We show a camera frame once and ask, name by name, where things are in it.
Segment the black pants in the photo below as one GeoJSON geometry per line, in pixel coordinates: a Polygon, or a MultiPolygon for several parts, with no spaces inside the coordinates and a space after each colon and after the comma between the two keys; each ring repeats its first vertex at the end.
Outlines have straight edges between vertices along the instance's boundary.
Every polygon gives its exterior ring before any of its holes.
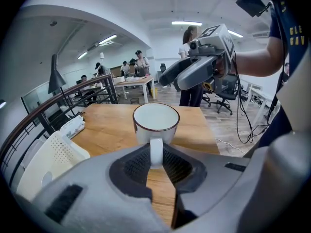
{"type": "Polygon", "coordinates": [[[179,106],[200,107],[203,97],[203,87],[201,84],[195,87],[181,91],[179,106]]]}
{"type": "MultiPolygon", "coordinates": [[[[93,93],[95,93],[94,91],[88,91],[88,92],[86,92],[84,95],[83,95],[83,98],[86,98],[86,97],[88,97],[89,95],[92,95],[93,93]]],[[[91,98],[88,98],[87,99],[87,101],[91,101],[91,99],[93,98],[93,101],[96,101],[96,96],[97,95],[95,95],[95,96],[93,96],[93,97],[91,97],[91,98]]]]}

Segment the wooden table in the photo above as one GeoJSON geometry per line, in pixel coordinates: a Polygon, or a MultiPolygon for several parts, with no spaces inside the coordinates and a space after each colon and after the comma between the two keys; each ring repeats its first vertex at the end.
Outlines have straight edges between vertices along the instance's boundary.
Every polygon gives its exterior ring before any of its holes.
{"type": "MultiPolygon", "coordinates": [[[[84,112],[85,129],[72,140],[91,157],[137,146],[132,114],[138,105],[92,104],[84,112]]],[[[219,154],[213,132],[199,107],[173,106],[180,122],[172,141],[186,148],[219,154]]],[[[153,208],[170,226],[174,210],[175,188],[164,169],[151,169],[147,186],[152,189],[153,208]]]]}
{"type": "MultiPolygon", "coordinates": [[[[125,89],[124,87],[126,86],[139,86],[139,85],[142,85],[142,91],[144,93],[144,98],[145,98],[145,103],[148,103],[148,96],[147,96],[147,90],[146,90],[146,84],[148,82],[152,82],[152,90],[154,91],[155,90],[155,81],[154,81],[154,78],[152,76],[149,76],[149,77],[140,77],[139,80],[135,80],[135,81],[130,81],[130,82],[122,82],[122,83],[116,83],[115,84],[115,88],[117,87],[122,87],[123,89],[123,94],[124,94],[124,99],[126,100],[127,97],[126,97],[126,92],[125,92],[125,89]]],[[[155,100],[156,99],[156,93],[153,92],[153,99],[155,100]]]]}

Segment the person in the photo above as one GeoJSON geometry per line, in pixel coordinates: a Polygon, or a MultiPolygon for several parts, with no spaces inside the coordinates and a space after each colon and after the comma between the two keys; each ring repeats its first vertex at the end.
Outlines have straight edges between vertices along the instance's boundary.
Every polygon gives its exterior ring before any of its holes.
{"type": "Polygon", "coordinates": [[[288,81],[289,76],[290,76],[290,63],[287,62],[285,64],[284,73],[282,75],[282,85],[284,85],[288,81]]]}
{"type": "MultiPolygon", "coordinates": [[[[82,76],[81,76],[81,80],[82,80],[82,82],[87,81],[86,75],[82,75],[82,76]]],[[[84,90],[87,90],[87,89],[90,89],[90,87],[89,87],[89,86],[86,86],[86,87],[83,87],[83,88],[81,89],[81,91],[82,91],[82,92],[81,92],[81,93],[82,93],[82,98],[86,98],[86,97],[92,95],[93,93],[95,93],[94,91],[83,92],[84,90]]],[[[95,96],[93,96],[93,97],[91,97],[91,98],[88,98],[87,101],[91,103],[91,99],[93,98],[93,102],[94,102],[94,101],[96,101],[96,97],[97,97],[97,96],[95,95],[95,96]]]]}
{"type": "Polygon", "coordinates": [[[123,61],[123,66],[121,66],[120,71],[121,75],[124,76],[125,78],[130,76],[130,66],[127,64],[126,61],[123,61]]]}
{"type": "Polygon", "coordinates": [[[105,67],[104,65],[101,65],[101,63],[99,62],[96,63],[95,70],[97,70],[96,78],[102,75],[111,74],[110,69],[105,67]]]}
{"type": "MultiPolygon", "coordinates": [[[[142,56],[142,52],[140,50],[137,50],[135,54],[137,56],[137,60],[136,60],[137,75],[139,77],[145,77],[146,74],[149,75],[150,65],[149,65],[148,59],[142,56]]],[[[150,82],[147,83],[147,87],[148,87],[149,95],[152,96],[150,82]]]]}
{"type": "MultiPolygon", "coordinates": [[[[272,75],[280,69],[288,53],[288,73],[291,76],[306,53],[310,44],[310,39],[305,34],[308,29],[302,28],[296,22],[290,8],[284,1],[274,2],[274,8],[271,8],[271,18],[270,35],[266,48],[237,52],[236,55],[233,55],[233,59],[236,59],[238,74],[258,77],[272,75]]],[[[216,68],[221,71],[223,61],[219,61],[216,68]]],[[[270,145],[279,136],[289,133],[291,130],[290,122],[281,106],[269,128],[245,157],[250,158],[257,148],[270,145]]]]}
{"type": "MultiPolygon", "coordinates": [[[[190,50],[189,42],[198,36],[198,27],[190,25],[184,32],[183,45],[179,48],[178,54],[182,59],[188,56],[190,50]]],[[[179,106],[200,107],[203,97],[202,84],[198,84],[193,88],[181,91],[179,106]]]]}

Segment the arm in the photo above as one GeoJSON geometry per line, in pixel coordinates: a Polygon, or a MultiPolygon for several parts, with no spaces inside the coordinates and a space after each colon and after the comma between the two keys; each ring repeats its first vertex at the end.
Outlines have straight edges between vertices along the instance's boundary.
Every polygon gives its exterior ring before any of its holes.
{"type": "Polygon", "coordinates": [[[181,57],[182,59],[184,59],[184,58],[187,57],[186,52],[185,52],[185,49],[183,49],[183,48],[179,48],[178,54],[180,55],[180,57],[181,57]]]}
{"type": "Polygon", "coordinates": [[[184,59],[184,58],[186,58],[186,54],[185,54],[184,52],[182,52],[182,53],[180,53],[180,57],[181,57],[182,59],[184,59]]]}
{"type": "MultiPolygon", "coordinates": [[[[238,52],[236,63],[239,74],[265,77],[276,73],[282,66],[283,59],[282,41],[276,37],[269,37],[265,49],[238,52]]],[[[231,68],[231,72],[235,73],[234,67],[231,68]]]]}
{"type": "Polygon", "coordinates": [[[146,64],[144,68],[150,67],[148,59],[145,57],[144,60],[145,60],[145,64],[146,64]]]}

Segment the white plastic chair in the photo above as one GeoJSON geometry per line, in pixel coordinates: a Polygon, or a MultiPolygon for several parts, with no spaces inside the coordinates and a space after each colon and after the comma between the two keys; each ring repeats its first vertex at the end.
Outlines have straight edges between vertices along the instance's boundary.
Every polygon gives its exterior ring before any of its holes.
{"type": "Polygon", "coordinates": [[[59,131],[54,132],[28,164],[17,187],[17,194],[32,201],[46,184],[90,157],[81,148],[75,148],[59,131]]]}

